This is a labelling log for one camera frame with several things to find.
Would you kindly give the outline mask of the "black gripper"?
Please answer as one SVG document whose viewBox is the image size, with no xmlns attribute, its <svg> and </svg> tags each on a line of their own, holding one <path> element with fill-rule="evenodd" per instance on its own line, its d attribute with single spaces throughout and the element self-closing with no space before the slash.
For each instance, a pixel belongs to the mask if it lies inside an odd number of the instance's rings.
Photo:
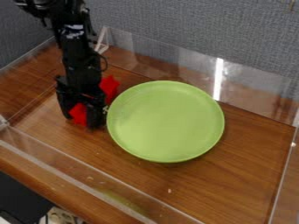
<svg viewBox="0 0 299 224">
<path fill-rule="evenodd" d="M 62 56 L 64 75 L 57 75 L 56 95 L 60 110 L 70 119 L 70 109 L 77 103 L 86 104 L 86 127 L 96 129 L 104 123 L 106 94 L 100 87 L 102 69 L 100 62 L 105 58 L 89 55 L 86 58 L 74 55 Z"/>
</svg>

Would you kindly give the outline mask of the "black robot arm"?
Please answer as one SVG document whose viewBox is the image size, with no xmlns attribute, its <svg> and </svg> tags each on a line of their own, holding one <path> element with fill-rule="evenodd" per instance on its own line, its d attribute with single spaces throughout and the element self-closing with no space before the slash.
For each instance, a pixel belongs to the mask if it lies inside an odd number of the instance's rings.
<svg viewBox="0 0 299 224">
<path fill-rule="evenodd" d="M 84 0 L 13 0 L 16 6 L 41 20 L 50 21 L 57 47 L 61 51 L 64 75 L 57 75 L 56 95 L 66 119 L 82 122 L 93 130 L 104 123 L 106 95 L 100 88 L 100 60 L 104 57 L 90 45 L 96 33 Z"/>
</svg>

